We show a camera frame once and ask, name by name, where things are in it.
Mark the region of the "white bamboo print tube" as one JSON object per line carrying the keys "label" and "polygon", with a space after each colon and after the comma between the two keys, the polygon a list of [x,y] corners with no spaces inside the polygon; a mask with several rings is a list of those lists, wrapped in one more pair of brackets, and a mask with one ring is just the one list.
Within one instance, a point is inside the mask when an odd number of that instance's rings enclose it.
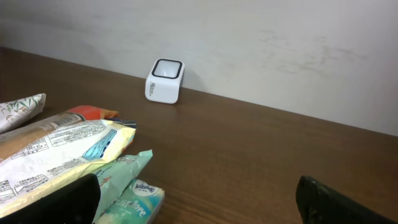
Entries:
{"label": "white bamboo print tube", "polygon": [[47,95],[37,95],[21,98],[15,101],[1,103],[1,134],[18,128],[43,111]]}

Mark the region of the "white yellow wipes bag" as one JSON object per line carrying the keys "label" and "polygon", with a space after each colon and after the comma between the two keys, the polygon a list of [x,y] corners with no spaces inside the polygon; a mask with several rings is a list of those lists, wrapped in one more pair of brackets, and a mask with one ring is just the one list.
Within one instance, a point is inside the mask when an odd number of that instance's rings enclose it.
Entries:
{"label": "white yellow wipes bag", "polygon": [[1,216],[16,212],[115,160],[135,128],[98,119],[64,126],[1,162]]}

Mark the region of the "teal wet wipes pack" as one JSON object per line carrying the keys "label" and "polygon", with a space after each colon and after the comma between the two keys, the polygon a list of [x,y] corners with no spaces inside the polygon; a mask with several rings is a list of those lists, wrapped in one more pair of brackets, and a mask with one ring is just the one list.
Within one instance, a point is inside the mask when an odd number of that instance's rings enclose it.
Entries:
{"label": "teal wet wipes pack", "polygon": [[121,156],[93,171],[98,179],[100,199],[92,223],[95,223],[117,201],[131,180],[140,174],[152,156],[152,150],[142,151],[135,156]]}

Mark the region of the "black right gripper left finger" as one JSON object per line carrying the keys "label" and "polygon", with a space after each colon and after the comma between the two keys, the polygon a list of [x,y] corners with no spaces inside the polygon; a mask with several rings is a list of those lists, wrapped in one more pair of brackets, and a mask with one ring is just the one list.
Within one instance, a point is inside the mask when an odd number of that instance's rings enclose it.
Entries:
{"label": "black right gripper left finger", "polygon": [[95,174],[87,174],[40,200],[1,218],[1,224],[92,223],[101,192]]}

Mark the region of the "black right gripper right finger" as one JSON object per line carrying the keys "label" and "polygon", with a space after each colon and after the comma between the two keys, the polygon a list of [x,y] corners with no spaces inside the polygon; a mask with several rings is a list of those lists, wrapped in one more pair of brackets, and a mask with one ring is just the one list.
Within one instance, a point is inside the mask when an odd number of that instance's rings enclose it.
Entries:
{"label": "black right gripper right finger", "polygon": [[397,224],[307,175],[295,198],[304,224]]}

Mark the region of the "orange spaghetti package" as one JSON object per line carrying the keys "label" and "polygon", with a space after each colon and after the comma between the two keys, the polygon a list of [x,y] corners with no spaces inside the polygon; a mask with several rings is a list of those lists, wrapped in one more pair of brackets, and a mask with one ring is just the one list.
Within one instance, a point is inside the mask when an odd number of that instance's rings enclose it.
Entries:
{"label": "orange spaghetti package", "polygon": [[57,129],[87,120],[118,118],[119,112],[90,105],[80,105],[63,113],[1,134],[1,161]]}

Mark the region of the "teal Kleenex tissue pack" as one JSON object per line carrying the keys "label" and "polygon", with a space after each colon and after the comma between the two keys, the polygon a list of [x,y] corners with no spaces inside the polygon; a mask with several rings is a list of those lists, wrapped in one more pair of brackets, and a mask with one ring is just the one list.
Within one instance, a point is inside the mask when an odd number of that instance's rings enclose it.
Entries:
{"label": "teal Kleenex tissue pack", "polygon": [[133,179],[95,224],[151,224],[164,198],[164,189]]}

